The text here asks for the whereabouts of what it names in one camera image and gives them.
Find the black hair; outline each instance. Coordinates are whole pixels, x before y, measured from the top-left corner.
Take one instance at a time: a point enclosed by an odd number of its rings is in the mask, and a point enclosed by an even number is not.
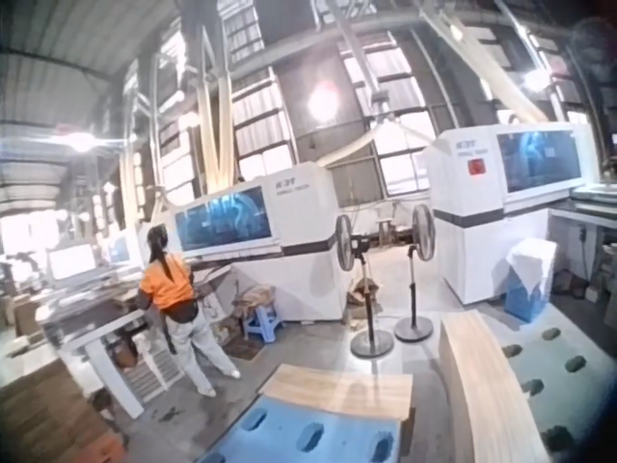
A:
[[[165,276],[170,280],[174,280],[172,277],[172,272],[170,271],[170,266],[167,264],[165,260],[165,248],[167,248],[167,230],[164,225],[157,225],[156,227],[152,227],[148,231],[148,246],[150,248],[150,263],[153,263],[155,260],[161,262],[163,265],[163,272],[165,272]]]

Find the fan base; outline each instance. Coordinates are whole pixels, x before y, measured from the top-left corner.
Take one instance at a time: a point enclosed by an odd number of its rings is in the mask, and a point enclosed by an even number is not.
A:
[[[416,326],[412,326],[410,318],[403,318],[394,326],[394,335],[401,342],[420,342],[433,334],[433,322],[424,316],[416,318]]]
[[[368,331],[357,333],[351,340],[351,353],[361,359],[374,359],[394,348],[394,338],[387,331],[375,330],[375,342],[368,340]]]

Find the blue monitor screen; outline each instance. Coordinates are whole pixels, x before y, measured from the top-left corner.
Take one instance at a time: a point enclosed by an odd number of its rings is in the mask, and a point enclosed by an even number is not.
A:
[[[128,246],[126,245],[126,238],[124,236],[109,242],[109,261],[112,263],[127,262],[130,260],[128,254]]]
[[[580,177],[575,135],[570,130],[497,135],[508,193]]]
[[[175,224],[183,251],[272,236],[260,186],[178,212]]]

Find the white pants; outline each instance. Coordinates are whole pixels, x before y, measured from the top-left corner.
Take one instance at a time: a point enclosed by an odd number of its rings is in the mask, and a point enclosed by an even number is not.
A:
[[[228,354],[214,339],[210,324],[205,319],[201,308],[191,323],[175,323],[167,317],[167,328],[175,347],[175,358],[188,377],[193,380],[198,391],[204,392],[213,387],[197,363],[193,346],[223,373],[230,374],[237,370]]]

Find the standing fan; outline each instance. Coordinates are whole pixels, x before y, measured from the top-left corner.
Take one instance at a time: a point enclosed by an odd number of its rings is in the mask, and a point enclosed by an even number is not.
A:
[[[403,342],[420,342],[433,334],[433,322],[424,316],[416,316],[416,277],[414,275],[414,252],[420,260],[425,262],[432,259],[435,254],[435,223],[429,208],[417,205],[414,208],[412,229],[412,244],[409,247],[409,269],[411,283],[409,288],[412,292],[412,317],[403,318],[394,327],[394,335]]]
[[[354,259],[362,265],[362,282],[364,285],[364,303],[366,305],[366,322],[368,329],[357,333],[351,340],[351,352],[363,359],[374,359],[386,355],[394,348],[394,338],[386,331],[375,330],[373,326],[373,305],[366,278],[366,259],[369,241],[360,235],[352,234],[349,217],[340,215],[336,219],[336,254],[340,268],[348,272],[354,267]]]

